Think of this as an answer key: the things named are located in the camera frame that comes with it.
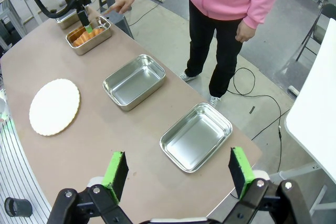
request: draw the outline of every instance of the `concrete floor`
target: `concrete floor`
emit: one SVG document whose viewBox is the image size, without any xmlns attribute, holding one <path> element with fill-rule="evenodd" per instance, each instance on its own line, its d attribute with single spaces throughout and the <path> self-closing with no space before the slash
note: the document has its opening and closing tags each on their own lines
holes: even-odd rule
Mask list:
<svg viewBox="0 0 336 224">
<path fill-rule="evenodd" d="M 27 15 L 27 10 L 20 2 L 16 1 L 16 4 L 13 4 L 21 15 Z M 126 13 L 129 24 L 154 5 L 148 0 L 136 0 L 133 10 Z M 98 8 L 98 3 L 93 3 L 93 6 Z M 313 63 L 314 56 L 306 52 L 298 63 L 293 62 L 293 56 L 317 13 L 317 5 L 311 0 L 277 0 L 266 23 L 258 28 L 256 37 L 244 43 L 242 57 L 238 59 L 238 67 L 246 67 L 256 76 L 253 94 L 273 96 L 280 104 L 282 112 L 289 109 L 293 103 L 284 90 L 289 84 L 294 84 L 300 89 Z M 162 6 L 158 6 L 132 26 L 131 30 L 138 43 L 178 74 L 185 69 L 188 59 L 187 20 L 187 0 L 166 0 Z M 28 31 L 36 26 L 34 20 L 26 25 Z M 215 66 L 215 48 L 216 41 L 213 40 L 203 73 L 200 78 L 190 82 L 190 85 L 206 98 L 209 96 L 207 86 Z M 252 85 L 250 73 L 240 72 L 236 76 L 236 82 L 240 90 L 249 90 Z M 234 90 L 232 83 L 229 89 Z M 249 114 L 252 106 L 256 108 Z M 279 116 L 279 110 L 270 98 L 244 98 L 232 94 L 223 97 L 218 110 L 251 138 Z M 283 120 L 282 118 L 281 169 L 287 170 L 311 162 L 312 158 L 287 134 Z M 255 142 L 263 152 L 255 167 L 270 174 L 275 173 L 280 153 L 277 124 L 265 130 Z M 301 187 L 308 207 L 312 205 L 323 184 L 328 185 L 328 192 L 323 202 L 336 201 L 336 186 L 324 171 L 319 170 L 297 177 L 296 181 Z M 211 216 L 223 220 L 234 203 L 234 198 L 226 198 Z M 336 211 L 316 212 L 313 220 L 314 223 L 334 223 Z M 273 221 L 268 214 L 260 213 L 254 223 L 273 223 Z"/>
</svg>

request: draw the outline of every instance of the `screw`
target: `screw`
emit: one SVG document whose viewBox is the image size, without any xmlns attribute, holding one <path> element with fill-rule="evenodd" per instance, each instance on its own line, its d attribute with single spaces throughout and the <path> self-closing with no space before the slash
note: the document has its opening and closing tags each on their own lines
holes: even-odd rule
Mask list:
<svg viewBox="0 0 336 224">
<path fill-rule="evenodd" d="M 93 189 L 93 192 L 94 192 L 95 194 L 98 194 L 98 193 L 100 192 L 100 189 L 99 189 L 98 187 L 96 187 L 95 189 Z"/>
<path fill-rule="evenodd" d="M 285 183 L 285 187 L 286 187 L 287 189 L 290 189 L 290 188 L 292 187 L 292 183 L 291 183 L 291 182 L 286 182 L 286 183 Z"/>
<path fill-rule="evenodd" d="M 70 198 L 71 196 L 72 196 L 72 192 L 67 191 L 67 193 L 65 194 L 65 197 Z"/>
<path fill-rule="evenodd" d="M 258 181 L 257 181 L 257 186 L 258 186 L 258 187 L 263 187 L 264 184 L 265 184 L 265 182 L 262 181 L 262 180 L 258 180 Z"/>
</svg>

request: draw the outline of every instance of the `shoe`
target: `shoe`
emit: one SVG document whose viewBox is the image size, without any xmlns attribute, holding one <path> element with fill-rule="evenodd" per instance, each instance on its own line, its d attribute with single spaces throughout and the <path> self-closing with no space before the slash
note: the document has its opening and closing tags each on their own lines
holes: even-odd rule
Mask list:
<svg viewBox="0 0 336 224">
<path fill-rule="evenodd" d="M 179 77 L 180 77 L 183 81 L 187 82 L 187 81 L 191 81 L 191 80 L 197 78 L 198 75 L 197 75 L 197 76 L 194 76 L 194 77 L 189 77 L 189 76 L 187 76 L 187 75 L 185 74 L 185 72 L 183 72 L 182 74 L 179 75 Z"/>
<path fill-rule="evenodd" d="M 216 108 L 218 101 L 220 101 L 221 99 L 219 97 L 213 97 L 212 95 L 210 95 L 210 104 L 212 105 L 212 107 Z"/>
</svg>

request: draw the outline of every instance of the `rectangular metal pan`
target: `rectangular metal pan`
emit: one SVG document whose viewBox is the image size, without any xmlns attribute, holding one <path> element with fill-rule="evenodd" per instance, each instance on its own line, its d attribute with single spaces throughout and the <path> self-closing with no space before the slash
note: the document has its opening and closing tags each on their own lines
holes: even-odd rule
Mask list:
<svg viewBox="0 0 336 224">
<path fill-rule="evenodd" d="M 139 55 L 108 76 L 103 87 L 122 110 L 130 111 L 163 84 L 165 75 L 153 58 Z"/>
<path fill-rule="evenodd" d="M 163 152 L 183 171 L 197 171 L 227 140 L 232 124 L 208 103 L 199 103 L 160 139 Z"/>
<path fill-rule="evenodd" d="M 107 40 L 108 38 L 110 38 L 112 36 L 112 31 L 110 29 L 111 24 L 104 17 L 96 17 L 94 20 L 91 21 L 90 25 L 91 25 L 92 29 L 103 28 L 104 31 L 102 33 L 94 36 L 92 39 L 89 39 L 88 41 L 86 41 L 85 43 L 83 43 L 82 45 L 80 45 L 78 47 L 74 47 L 72 45 L 72 43 L 76 39 L 78 39 L 79 36 L 82 35 L 82 33 L 84 33 L 85 27 L 81 26 L 81 27 L 73 30 L 66 37 L 66 40 L 67 40 L 69 46 L 78 55 L 85 54 L 86 52 L 90 51 L 92 48 L 94 48 L 95 46 L 99 45 L 100 43 L 102 43 L 103 41 Z"/>
<path fill-rule="evenodd" d="M 77 21 L 79 21 L 78 15 L 76 10 L 69 11 L 66 15 L 55 18 L 56 23 L 60 26 L 62 29 L 67 29 L 69 26 L 73 25 Z"/>
</svg>

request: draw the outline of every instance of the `black cylinder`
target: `black cylinder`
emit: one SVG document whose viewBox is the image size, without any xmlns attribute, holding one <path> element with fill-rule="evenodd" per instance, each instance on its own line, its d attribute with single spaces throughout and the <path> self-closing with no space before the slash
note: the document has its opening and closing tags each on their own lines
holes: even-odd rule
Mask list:
<svg viewBox="0 0 336 224">
<path fill-rule="evenodd" d="M 30 217 L 33 214 L 33 207 L 27 199 L 8 197 L 5 200 L 5 211 L 11 217 Z"/>
</svg>

